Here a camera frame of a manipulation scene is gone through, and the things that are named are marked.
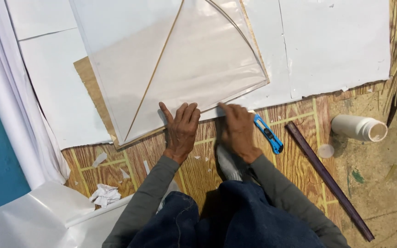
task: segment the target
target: sleeve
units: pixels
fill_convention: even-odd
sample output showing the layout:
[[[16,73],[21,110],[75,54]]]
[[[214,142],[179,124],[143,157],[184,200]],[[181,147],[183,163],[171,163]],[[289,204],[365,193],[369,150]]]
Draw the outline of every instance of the sleeve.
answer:
[[[251,168],[274,207],[308,223],[326,247],[350,248],[339,228],[264,155],[258,157]]]
[[[162,156],[133,195],[102,248],[126,247],[153,217],[180,165]]]

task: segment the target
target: white plastic bottle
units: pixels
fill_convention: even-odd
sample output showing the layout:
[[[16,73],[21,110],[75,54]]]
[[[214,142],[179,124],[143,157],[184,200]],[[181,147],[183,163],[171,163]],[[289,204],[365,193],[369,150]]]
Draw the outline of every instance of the white plastic bottle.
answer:
[[[332,120],[332,131],[361,141],[378,142],[387,136],[385,123],[371,117],[338,115]]]

